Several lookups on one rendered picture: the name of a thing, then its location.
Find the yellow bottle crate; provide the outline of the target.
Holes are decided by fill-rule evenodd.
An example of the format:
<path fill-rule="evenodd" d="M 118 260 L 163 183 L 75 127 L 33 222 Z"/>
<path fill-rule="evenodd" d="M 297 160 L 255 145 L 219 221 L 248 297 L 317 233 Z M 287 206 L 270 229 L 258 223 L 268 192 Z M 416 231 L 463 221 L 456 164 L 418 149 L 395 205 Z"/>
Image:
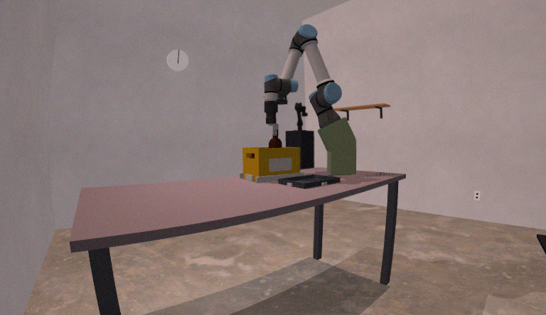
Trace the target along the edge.
<path fill-rule="evenodd" d="M 300 159 L 294 147 L 242 148 L 243 178 L 245 174 L 258 176 L 273 176 L 289 173 L 300 173 Z M 252 154 L 255 158 L 251 159 Z"/>

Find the brown bottle with red band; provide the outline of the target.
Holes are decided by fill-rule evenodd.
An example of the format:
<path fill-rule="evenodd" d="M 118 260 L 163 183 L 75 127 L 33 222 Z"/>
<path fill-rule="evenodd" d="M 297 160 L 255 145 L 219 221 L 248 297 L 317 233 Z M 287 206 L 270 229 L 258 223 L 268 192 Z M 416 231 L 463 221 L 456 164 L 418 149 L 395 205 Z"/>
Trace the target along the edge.
<path fill-rule="evenodd" d="M 272 139 L 269 141 L 269 148 L 282 148 L 282 141 L 278 139 L 278 133 L 277 136 L 273 136 Z"/>

